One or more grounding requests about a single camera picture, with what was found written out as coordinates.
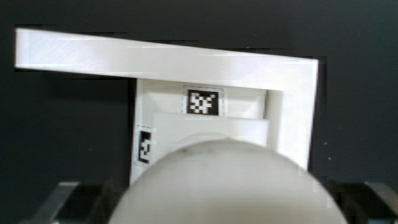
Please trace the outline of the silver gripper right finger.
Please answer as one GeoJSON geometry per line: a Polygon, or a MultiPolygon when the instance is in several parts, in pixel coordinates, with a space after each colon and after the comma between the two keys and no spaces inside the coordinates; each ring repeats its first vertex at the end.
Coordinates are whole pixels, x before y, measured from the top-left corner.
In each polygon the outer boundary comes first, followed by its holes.
{"type": "Polygon", "coordinates": [[[398,193],[383,182],[365,183],[370,189],[367,224],[398,224],[398,193]]]}

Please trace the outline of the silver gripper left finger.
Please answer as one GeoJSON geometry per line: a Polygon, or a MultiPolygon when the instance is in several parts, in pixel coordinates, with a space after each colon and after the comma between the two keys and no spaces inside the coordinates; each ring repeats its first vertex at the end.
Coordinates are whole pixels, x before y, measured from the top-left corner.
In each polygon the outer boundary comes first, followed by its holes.
{"type": "Polygon", "coordinates": [[[57,214],[79,185],[79,182],[61,182],[57,184],[33,217],[18,224],[61,224],[57,214]]]}

